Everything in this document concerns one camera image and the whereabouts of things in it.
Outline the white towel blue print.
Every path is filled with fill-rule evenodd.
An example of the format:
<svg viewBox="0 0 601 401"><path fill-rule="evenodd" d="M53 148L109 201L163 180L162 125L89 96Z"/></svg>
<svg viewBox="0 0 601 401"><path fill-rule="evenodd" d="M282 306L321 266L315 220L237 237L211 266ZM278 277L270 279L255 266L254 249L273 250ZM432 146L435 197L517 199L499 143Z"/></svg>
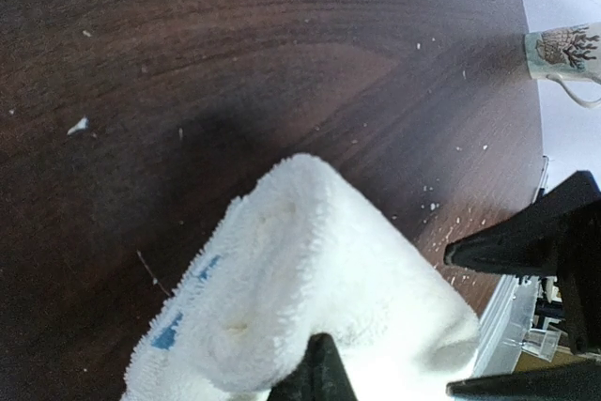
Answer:
<svg viewBox="0 0 601 401"><path fill-rule="evenodd" d="M127 400L265 400L329 335L358 400L442 400L479 320L329 164L297 154L235 198L131 354Z"/></svg>

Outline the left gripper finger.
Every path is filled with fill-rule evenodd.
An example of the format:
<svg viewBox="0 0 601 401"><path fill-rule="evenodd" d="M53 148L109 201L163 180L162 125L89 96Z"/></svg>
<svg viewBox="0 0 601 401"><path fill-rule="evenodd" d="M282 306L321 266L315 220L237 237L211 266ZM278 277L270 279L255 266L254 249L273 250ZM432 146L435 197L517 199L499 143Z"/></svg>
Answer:
<svg viewBox="0 0 601 401"><path fill-rule="evenodd" d="M268 401L357 401L330 335L310 338L300 364L270 390Z"/></svg>

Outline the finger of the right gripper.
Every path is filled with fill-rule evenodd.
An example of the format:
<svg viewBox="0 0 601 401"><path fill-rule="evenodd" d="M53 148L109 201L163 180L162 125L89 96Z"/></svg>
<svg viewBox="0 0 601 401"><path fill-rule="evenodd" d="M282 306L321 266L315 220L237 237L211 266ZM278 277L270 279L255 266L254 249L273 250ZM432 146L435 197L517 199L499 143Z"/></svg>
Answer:
<svg viewBox="0 0 601 401"><path fill-rule="evenodd" d="M600 363L577 362L451 382L454 400L599 400Z"/></svg>
<svg viewBox="0 0 601 401"><path fill-rule="evenodd" d="M599 206L592 173L577 171L511 218L448 244L443 262L489 274L554 275L560 244L586 210Z"/></svg>

